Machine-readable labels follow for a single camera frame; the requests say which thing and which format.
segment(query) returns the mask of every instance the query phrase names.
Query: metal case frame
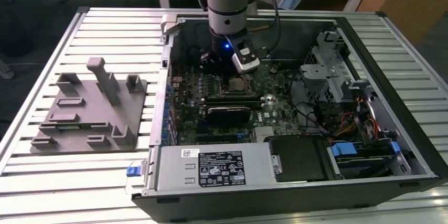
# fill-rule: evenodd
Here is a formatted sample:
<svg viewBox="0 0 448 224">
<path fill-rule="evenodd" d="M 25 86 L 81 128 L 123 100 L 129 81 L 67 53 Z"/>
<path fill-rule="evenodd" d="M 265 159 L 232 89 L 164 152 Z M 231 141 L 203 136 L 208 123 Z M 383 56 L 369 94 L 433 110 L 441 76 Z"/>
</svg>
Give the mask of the metal case frame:
<svg viewBox="0 0 448 224">
<path fill-rule="evenodd" d="M 249 188 L 249 190 L 232 191 L 205 190 L 204 193 L 165 194 L 155 190 L 160 147 L 153 146 L 149 148 L 149 164 L 152 165 L 148 165 L 147 174 L 149 176 L 147 177 L 145 190 L 143 194 L 132 195 L 132 201 L 151 215 L 155 221 L 173 222 L 191 219 L 221 219 L 337 208 L 369 207 L 405 193 L 427 190 L 448 182 L 448 166 L 345 17 L 283 16 L 283 19 L 289 18 L 335 20 L 340 34 L 348 41 L 351 52 L 361 63 L 368 80 L 379 93 L 387 110 L 391 112 L 391 117 L 397 124 L 400 132 L 407 134 L 408 139 L 412 140 L 412 144 L 420 152 L 417 155 L 421 155 L 424 159 L 419 161 L 433 174 L 429 173 L 427 176 L 397 176 L 393 179 L 357 179 L 356 182 L 347 180 L 348 182 L 339 185 L 325 185 L 315 182 L 305 183 L 305 185 L 303 183 L 301 185 L 293 184 L 283 188 Z M 171 35 L 168 50 L 171 49 L 169 46 L 172 46 L 172 39 Z M 157 99 L 157 102 L 161 102 L 161 104 L 156 103 L 156 110 L 157 107 L 164 106 L 164 100 Z M 157 142 L 157 136 L 159 132 L 152 131 L 152 143 Z"/>
</svg>

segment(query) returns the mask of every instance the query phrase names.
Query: white sticker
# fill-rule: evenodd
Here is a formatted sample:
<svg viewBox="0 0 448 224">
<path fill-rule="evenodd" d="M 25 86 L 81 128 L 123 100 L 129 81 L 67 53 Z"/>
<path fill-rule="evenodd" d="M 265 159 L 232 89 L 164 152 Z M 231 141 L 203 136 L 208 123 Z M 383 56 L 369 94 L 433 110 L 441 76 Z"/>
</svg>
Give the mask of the white sticker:
<svg viewBox="0 0 448 224">
<path fill-rule="evenodd" d="M 181 157 L 197 157 L 199 149 L 181 149 Z"/>
</svg>

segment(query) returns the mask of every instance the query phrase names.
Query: warning label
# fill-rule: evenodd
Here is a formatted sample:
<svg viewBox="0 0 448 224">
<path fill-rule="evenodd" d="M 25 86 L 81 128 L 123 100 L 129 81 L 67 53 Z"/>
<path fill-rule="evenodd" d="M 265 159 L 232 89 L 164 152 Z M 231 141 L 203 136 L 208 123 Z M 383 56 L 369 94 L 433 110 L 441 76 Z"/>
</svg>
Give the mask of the warning label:
<svg viewBox="0 0 448 224">
<path fill-rule="evenodd" d="M 201 187 L 245 185 L 241 152 L 199 153 Z"/>
</svg>

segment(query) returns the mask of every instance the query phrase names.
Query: slotted metal table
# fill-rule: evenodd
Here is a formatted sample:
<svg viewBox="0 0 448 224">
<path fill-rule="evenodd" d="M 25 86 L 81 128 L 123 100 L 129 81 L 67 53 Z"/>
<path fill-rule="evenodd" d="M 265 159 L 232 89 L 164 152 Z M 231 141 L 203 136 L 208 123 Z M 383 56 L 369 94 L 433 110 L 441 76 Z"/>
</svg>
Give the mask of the slotted metal table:
<svg viewBox="0 0 448 224">
<path fill-rule="evenodd" d="M 0 222 L 155 223 L 131 202 L 143 178 L 128 179 L 127 167 L 147 158 L 164 44 L 164 14 L 200 14 L 197 9 L 80 8 L 0 143 Z M 273 15 L 261 10 L 260 15 Z M 283 11 L 287 16 L 345 16 L 445 162 L 448 160 L 448 86 L 387 17 L 375 13 Z M 129 73 L 148 81 L 137 148 L 131 152 L 37 155 L 37 134 L 59 88 L 61 72 L 93 79 L 89 57 L 105 59 L 117 79 Z M 351 59 L 359 75 L 360 65 Z M 448 187 L 411 193 L 361 209 L 247 217 L 203 223 L 445 223 Z"/>
</svg>

